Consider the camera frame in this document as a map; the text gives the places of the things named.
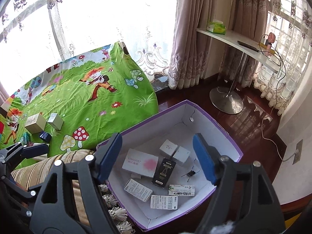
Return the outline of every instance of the round metal base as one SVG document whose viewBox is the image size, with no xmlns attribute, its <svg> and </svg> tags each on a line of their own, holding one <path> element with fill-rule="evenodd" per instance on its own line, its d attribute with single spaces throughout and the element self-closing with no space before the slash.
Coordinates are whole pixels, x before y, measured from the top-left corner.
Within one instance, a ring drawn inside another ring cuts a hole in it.
<svg viewBox="0 0 312 234">
<path fill-rule="evenodd" d="M 210 100 L 215 107 L 227 114 L 238 114 L 242 111 L 244 104 L 241 97 L 234 91 L 227 95 L 229 88 L 217 87 L 210 91 Z"/>
</svg>

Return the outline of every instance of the metal table leg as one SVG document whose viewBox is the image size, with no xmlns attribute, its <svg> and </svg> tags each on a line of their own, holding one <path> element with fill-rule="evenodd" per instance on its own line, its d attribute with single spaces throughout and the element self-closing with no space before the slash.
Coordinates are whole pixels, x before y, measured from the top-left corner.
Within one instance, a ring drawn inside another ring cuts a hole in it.
<svg viewBox="0 0 312 234">
<path fill-rule="evenodd" d="M 241 97 L 234 92 L 236 83 L 238 81 L 239 76 L 241 75 L 241 71 L 244 67 L 244 64 L 247 59 L 247 54 L 243 53 L 241 55 L 241 60 L 239 62 L 238 67 L 235 71 L 235 76 L 233 83 L 230 88 L 227 87 L 217 87 L 213 88 L 210 91 L 210 100 L 215 107 L 217 107 L 220 111 L 227 114 L 238 114 L 242 111 L 244 104 Z"/>
</svg>

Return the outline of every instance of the striped cushion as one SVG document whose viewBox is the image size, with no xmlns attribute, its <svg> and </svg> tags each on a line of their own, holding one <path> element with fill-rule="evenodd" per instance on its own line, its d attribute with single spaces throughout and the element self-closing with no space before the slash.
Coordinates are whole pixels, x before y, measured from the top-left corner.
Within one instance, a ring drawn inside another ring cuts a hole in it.
<svg viewBox="0 0 312 234">
<path fill-rule="evenodd" d="M 69 153 L 53 156 L 36 164 L 14 170 L 11 174 L 14 180 L 20 183 L 27 190 L 28 187 L 44 182 L 51 166 L 57 159 L 61 159 L 64 163 L 78 162 L 86 155 L 90 154 L 94 154 L 94 151 L 87 149 L 71 151 Z M 73 180 L 73 188 L 79 220 L 83 224 L 89 225 L 77 180 Z"/>
</svg>

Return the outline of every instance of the black product box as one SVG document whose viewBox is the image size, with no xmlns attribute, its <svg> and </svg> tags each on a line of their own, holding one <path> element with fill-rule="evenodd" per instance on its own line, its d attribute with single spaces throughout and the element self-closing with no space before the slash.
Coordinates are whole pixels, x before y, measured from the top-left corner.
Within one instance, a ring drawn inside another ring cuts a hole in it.
<svg viewBox="0 0 312 234">
<path fill-rule="evenodd" d="M 171 176 L 171 173 L 174 170 L 175 165 L 176 165 L 176 162 L 169 160 L 169 159 L 163 159 L 160 167 L 154 174 L 152 183 L 159 187 L 165 188 Z"/>
</svg>

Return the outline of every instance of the metal screw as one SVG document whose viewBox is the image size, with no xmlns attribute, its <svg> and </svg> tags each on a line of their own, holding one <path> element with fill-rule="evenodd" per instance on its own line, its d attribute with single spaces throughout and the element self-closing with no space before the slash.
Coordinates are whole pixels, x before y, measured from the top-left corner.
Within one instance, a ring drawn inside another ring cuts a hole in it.
<svg viewBox="0 0 312 234">
<path fill-rule="evenodd" d="M 54 162 L 55 166 L 60 166 L 62 164 L 62 160 L 58 159 Z"/>
<path fill-rule="evenodd" d="M 252 164 L 255 167 L 260 167 L 261 166 L 261 163 L 259 161 L 254 161 Z"/>
<path fill-rule="evenodd" d="M 223 162 L 226 162 L 226 161 L 229 161 L 229 157 L 224 155 L 224 156 L 220 157 L 220 160 L 223 161 Z"/>
<path fill-rule="evenodd" d="M 91 160 L 93 160 L 94 159 L 94 156 L 93 155 L 86 155 L 85 156 L 85 160 L 87 160 L 87 161 L 91 161 Z"/>
</svg>

